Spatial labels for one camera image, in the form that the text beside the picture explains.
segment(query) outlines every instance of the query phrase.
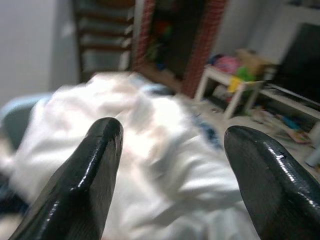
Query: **shelf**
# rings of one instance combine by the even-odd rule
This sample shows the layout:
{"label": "shelf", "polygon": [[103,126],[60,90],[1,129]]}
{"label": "shelf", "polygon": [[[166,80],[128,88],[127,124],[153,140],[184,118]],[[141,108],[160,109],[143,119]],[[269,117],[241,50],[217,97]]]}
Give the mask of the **shelf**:
{"label": "shelf", "polygon": [[112,16],[101,14],[101,13],[83,11],[83,10],[78,10],[76,12],[76,16],[78,18],[88,18],[88,19],[94,19],[94,20],[99,20],[103,22],[123,24],[123,25],[132,25],[134,23],[134,18],[126,19],[125,17],[112,17]]}
{"label": "shelf", "polygon": [[307,106],[305,106],[305,105],[303,105],[303,104],[301,104],[301,103],[299,103],[297,101],[294,101],[294,100],[292,100],[290,98],[287,98],[285,96],[281,96],[281,95],[278,95],[278,94],[274,94],[270,90],[266,90],[266,89],[261,90],[260,94],[265,95],[265,96],[267,96],[267,97],[269,97],[271,99],[274,99],[274,100],[276,100],[276,101],[278,101],[280,103],[283,103],[283,104],[285,104],[285,105],[287,105],[287,106],[289,106],[289,107],[291,107],[293,109],[296,109],[296,110],[298,110],[298,111],[300,111],[302,113],[305,113],[305,114],[307,114],[307,115],[309,115],[311,117],[314,117],[316,119],[320,119],[320,112],[319,111],[314,110],[314,109],[312,109],[310,107],[307,107]]}
{"label": "shelf", "polygon": [[210,79],[214,79],[214,81],[229,86],[231,83],[232,75],[225,73],[223,71],[218,70],[214,66],[206,65],[205,69],[207,70],[207,75]]}
{"label": "shelf", "polygon": [[117,45],[105,45],[105,44],[90,44],[86,43],[80,46],[82,52],[86,50],[98,50],[98,51],[109,51],[109,52],[125,52],[131,51],[132,45],[128,46],[117,46]]}
{"label": "shelf", "polygon": [[[219,109],[221,109],[223,112],[228,108],[229,103],[225,100],[221,100],[216,96],[211,95],[206,97],[206,99],[217,106]],[[239,114],[242,111],[243,106],[243,104],[236,106],[234,114]]]}
{"label": "shelf", "polygon": [[114,31],[107,31],[107,30],[99,30],[99,29],[80,29],[79,35],[95,35],[100,37],[121,37],[121,38],[132,38],[133,32],[130,33],[120,33],[120,32],[114,32]]}

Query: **black tv screen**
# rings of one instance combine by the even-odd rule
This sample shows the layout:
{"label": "black tv screen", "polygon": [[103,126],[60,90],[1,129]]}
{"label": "black tv screen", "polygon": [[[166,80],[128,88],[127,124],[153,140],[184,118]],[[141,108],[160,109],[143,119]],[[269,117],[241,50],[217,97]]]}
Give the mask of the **black tv screen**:
{"label": "black tv screen", "polygon": [[320,26],[301,24],[271,84],[320,103]]}

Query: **white table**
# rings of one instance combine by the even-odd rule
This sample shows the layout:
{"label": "white table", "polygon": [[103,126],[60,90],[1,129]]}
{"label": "white table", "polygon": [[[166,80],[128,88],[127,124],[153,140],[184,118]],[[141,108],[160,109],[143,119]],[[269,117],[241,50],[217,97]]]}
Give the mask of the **white table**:
{"label": "white table", "polygon": [[[231,79],[233,75],[222,72],[218,70],[217,68],[206,65],[204,67],[204,72],[200,81],[200,84],[198,86],[198,89],[196,91],[194,99],[196,101],[201,101],[204,97],[204,93],[207,87],[207,83],[209,80],[218,82],[222,85],[229,86],[231,84]],[[252,96],[250,97],[249,101],[246,103],[244,109],[247,110],[250,106],[252,106],[252,102],[257,98],[260,88],[262,86],[262,81],[253,81],[253,82],[243,82],[241,83],[236,92],[234,93],[228,107],[224,111],[224,118],[229,119],[233,116],[236,107],[238,106],[241,96],[245,91],[253,90]]]}

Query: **white sheet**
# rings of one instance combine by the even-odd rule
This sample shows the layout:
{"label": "white sheet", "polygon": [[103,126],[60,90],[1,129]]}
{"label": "white sheet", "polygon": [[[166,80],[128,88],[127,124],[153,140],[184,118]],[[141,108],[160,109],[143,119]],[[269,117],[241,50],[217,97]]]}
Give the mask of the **white sheet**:
{"label": "white sheet", "polygon": [[32,203],[90,125],[114,117],[124,142],[103,237],[258,239],[223,151],[206,143],[177,101],[150,97],[130,78],[100,74],[39,102],[14,159],[11,187]]}

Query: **tv stand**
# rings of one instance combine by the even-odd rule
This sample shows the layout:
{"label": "tv stand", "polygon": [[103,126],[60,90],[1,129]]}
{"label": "tv stand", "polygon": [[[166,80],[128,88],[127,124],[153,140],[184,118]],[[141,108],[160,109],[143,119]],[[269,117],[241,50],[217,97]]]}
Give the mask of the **tv stand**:
{"label": "tv stand", "polygon": [[[255,104],[256,100],[257,100],[257,97],[258,95],[261,94],[263,96],[266,96],[268,98],[271,98],[275,101],[278,101],[288,107],[291,107],[292,109],[295,109],[295,110],[298,110],[299,112],[303,113],[303,114],[306,114],[306,115],[309,115],[315,119],[317,119],[318,122],[320,122],[320,111],[317,111],[311,107],[308,107],[298,101],[295,101],[289,97],[286,97],[284,95],[281,95],[281,94],[277,94],[275,93],[274,90],[272,89],[261,89],[260,91],[257,91],[255,93],[253,93],[250,97],[250,99],[248,100],[244,110],[246,113],[248,113],[253,105]],[[309,132],[310,134],[310,138],[312,140],[314,140],[313,138],[318,138],[319,136],[312,136],[313,132],[317,132],[317,130],[315,128],[319,128],[320,124],[315,124],[315,126],[313,127],[313,129]]]}
{"label": "tv stand", "polygon": [[289,93],[286,93],[284,91],[281,91],[281,90],[279,90],[277,88],[274,88],[272,86],[267,86],[264,90],[269,91],[269,93],[271,93],[271,94],[278,95],[280,97],[281,96],[285,97],[285,98],[287,98],[289,100],[292,100],[292,101],[294,101],[294,102],[296,102],[298,104],[301,104],[301,105],[303,105],[305,107],[308,107],[308,108],[311,108],[311,109],[314,109],[314,110],[320,112],[320,107],[318,105],[316,105],[316,104],[314,104],[312,102],[309,102],[307,100],[303,100],[303,99],[301,99],[301,98],[299,98],[297,96],[294,96],[292,94],[289,94]]}

